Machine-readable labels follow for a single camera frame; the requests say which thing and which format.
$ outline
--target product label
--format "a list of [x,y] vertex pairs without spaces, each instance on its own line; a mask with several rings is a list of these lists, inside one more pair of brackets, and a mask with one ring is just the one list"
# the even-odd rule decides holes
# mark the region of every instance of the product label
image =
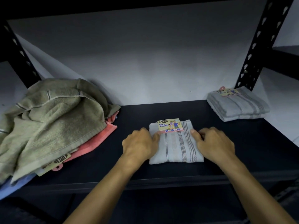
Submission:
[[184,131],[179,119],[165,119],[158,121],[159,131],[161,133],[170,133]]
[[61,164],[63,161],[67,160],[68,158],[70,158],[71,155],[69,153],[57,158],[56,160],[54,160],[53,162],[49,163],[48,165],[39,168],[35,171],[35,173],[40,177],[43,174],[47,173],[48,171],[50,171],[51,169],[57,167],[59,164]]
[[217,90],[217,92],[221,95],[221,96],[233,96],[233,95],[239,95],[241,92],[239,92],[238,90],[235,89],[226,89],[226,90]]

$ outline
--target person's left hand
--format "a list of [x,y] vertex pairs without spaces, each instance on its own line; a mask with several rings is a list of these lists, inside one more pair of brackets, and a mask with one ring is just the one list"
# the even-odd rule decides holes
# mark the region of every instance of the person's left hand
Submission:
[[123,140],[123,157],[136,170],[146,161],[153,157],[158,150],[160,132],[156,132],[153,137],[147,129],[141,128],[140,131],[133,131],[126,139]]

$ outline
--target forearm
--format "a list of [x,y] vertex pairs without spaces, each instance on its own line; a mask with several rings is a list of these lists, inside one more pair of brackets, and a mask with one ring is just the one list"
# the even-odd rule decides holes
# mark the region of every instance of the forearm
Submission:
[[296,223],[237,158],[220,166],[253,224]]
[[125,158],[121,157],[64,224],[108,223],[121,193],[136,170]]

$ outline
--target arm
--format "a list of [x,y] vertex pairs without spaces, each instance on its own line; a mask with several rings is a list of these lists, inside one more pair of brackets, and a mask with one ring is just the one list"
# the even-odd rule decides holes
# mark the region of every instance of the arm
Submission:
[[253,224],[296,223],[237,158],[234,143],[222,131],[204,128],[190,132],[201,154],[226,174]]
[[64,224],[108,223],[113,209],[131,176],[158,149],[159,133],[151,138],[142,128],[123,140],[123,154],[110,172],[87,195]]

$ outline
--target cartoon man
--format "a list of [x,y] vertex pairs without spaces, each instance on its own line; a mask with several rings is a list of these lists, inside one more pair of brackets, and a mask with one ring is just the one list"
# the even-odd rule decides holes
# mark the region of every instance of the cartoon man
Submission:
[[178,128],[178,125],[179,125],[180,123],[177,123],[175,120],[173,121],[173,125],[174,125],[174,128],[175,129],[177,129]]

